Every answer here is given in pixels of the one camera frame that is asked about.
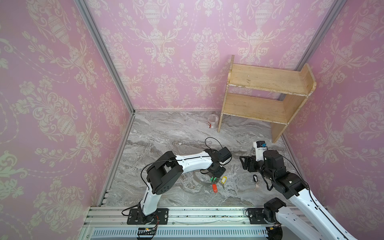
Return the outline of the red key tag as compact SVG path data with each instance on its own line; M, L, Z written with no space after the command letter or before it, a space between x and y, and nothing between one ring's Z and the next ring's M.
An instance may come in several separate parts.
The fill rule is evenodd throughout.
M212 184L212 188L213 188L214 193L218 192L218 188L217 188L216 184Z

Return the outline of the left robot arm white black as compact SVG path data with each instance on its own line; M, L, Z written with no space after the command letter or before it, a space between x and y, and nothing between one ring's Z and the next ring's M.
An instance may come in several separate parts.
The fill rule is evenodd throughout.
M232 159L229 149L205 149L193 155L175 155L172 151L164 153L158 160L146 166L143 170L147 177L141 176L146 185L146 192L140 202L139 209L142 216L155 213L161 195L170 190L182 174L206 170L214 178L221 178L225 171L225 164Z

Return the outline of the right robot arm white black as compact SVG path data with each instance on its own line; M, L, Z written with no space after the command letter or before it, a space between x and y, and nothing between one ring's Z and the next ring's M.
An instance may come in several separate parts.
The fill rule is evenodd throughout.
M276 150L256 149L255 156L241 156L244 170L259 173L269 191L275 189L294 204L311 222L308 225L294 216L286 203L274 198L264 204L263 217L269 224L285 226L302 240L353 240L347 231L314 196L309 184L287 171L287 158Z

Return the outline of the yellow key tag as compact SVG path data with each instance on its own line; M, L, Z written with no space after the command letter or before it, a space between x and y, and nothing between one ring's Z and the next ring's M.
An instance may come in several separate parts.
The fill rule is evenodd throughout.
M221 183L224 185L224 184L226 183L227 179L228 179L228 178L227 178L226 176L222 177L222 179L221 179Z

